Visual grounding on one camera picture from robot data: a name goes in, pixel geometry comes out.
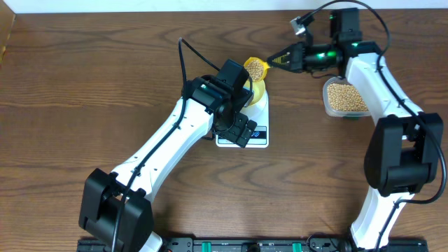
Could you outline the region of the yellow measuring scoop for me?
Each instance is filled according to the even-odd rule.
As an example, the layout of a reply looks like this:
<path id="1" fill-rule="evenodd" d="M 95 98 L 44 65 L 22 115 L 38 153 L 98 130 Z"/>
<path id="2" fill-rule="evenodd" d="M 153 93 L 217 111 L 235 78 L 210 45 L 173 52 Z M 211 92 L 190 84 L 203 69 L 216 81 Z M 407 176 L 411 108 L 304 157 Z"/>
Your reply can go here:
<path id="1" fill-rule="evenodd" d="M 244 68 L 254 82 L 263 81 L 270 65 L 258 57 L 250 57 L 244 63 Z"/>

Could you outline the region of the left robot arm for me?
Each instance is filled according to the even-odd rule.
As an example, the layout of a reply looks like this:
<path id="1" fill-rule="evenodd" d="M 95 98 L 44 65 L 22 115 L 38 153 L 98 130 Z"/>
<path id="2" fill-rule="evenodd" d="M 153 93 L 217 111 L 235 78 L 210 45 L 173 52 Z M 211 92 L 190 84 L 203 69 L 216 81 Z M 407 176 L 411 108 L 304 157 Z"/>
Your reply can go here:
<path id="1" fill-rule="evenodd" d="M 86 179 L 79 225 L 112 251 L 157 251 L 152 203 L 172 169 L 209 132 L 243 148 L 256 128 L 241 110 L 252 91 L 249 73 L 229 59 L 218 73 L 184 83 L 162 126 L 112 172 L 96 168 Z"/>

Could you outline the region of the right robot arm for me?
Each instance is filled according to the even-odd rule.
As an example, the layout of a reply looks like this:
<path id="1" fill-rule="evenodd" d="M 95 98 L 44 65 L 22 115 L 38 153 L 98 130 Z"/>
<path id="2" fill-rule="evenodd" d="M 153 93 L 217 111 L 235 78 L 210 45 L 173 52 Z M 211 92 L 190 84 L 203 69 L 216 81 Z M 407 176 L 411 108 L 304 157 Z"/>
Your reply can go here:
<path id="1" fill-rule="evenodd" d="M 447 164 L 441 148 L 443 121 L 425 113 L 401 89 L 389 71 L 386 49 L 366 41 L 359 10 L 330 13 L 330 42 L 316 45 L 309 31 L 314 12 L 296 17 L 291 26 L 300 38 L 267 60 L 271 67 L 314 78 L 336 68 L 365 102 L 375 129 L 364 158 L 369 188 L 357 219 L 351 224 L 342 251 L 380 251 L 406 204 L 417 204 L 416 194 L 437 175 L 441 197 L 447 184 Z"/>

